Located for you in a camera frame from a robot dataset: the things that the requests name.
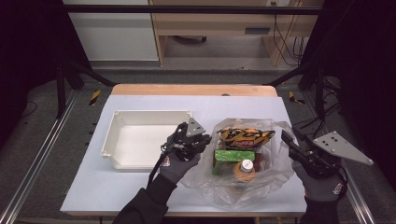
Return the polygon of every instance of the black glove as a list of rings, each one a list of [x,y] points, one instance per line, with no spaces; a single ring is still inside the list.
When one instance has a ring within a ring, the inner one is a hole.
[[[340,192],[347,186],[339,175],[332,175],[324,179],[315,179],[306,173],[304,167],[294,161],[291,167],[303,181],[305,197],[315,202],[334,202],[339,199]]]
[[[160,166],[160,174],[165,176],[167,179],[176,184],[181,178],[183,178],[184,174],[190,170],[191,167],[196,166],[198,161],[201,159],[200,154],[196,154],[189,161],[182,161],[177,155],[175,151],[172,151],[168,154],[165,160],[169,160],[164,162],[168,164],[167,166]]]

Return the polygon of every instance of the sleeve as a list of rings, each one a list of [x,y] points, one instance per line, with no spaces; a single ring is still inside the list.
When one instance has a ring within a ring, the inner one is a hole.
[[[315,202],[305,198],[306,212],[301,224],[339,224],[337,204],[334,202]]]
[[[166,202],[177,187],[163,175],[157,175],[148,189],[140,189],[127,203],[113,224],[158,224],[168,211]]]

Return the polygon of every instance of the table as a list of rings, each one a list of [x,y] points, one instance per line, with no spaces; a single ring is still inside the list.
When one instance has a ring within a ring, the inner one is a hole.
[[[206,133],[212,133],[213,127],[227,117],[271,118],[290,124],[283,101],[276,96],[273,87],[117,85],[107,99],[91,143],[64,200],[62,212],[72,216],[115,216],[140,188],[147,185],[149,173],[117,171],[110,160],[102,158],[100,151],[114,110],[153,109],[189,109],[206,128]],[[196,189],[187,189],[181,184],[177,185],[168,206],[169,217],[299,217],[306,208],[304,187],[296,175],[265,200],[249,207],[221,208],[204,201]]]

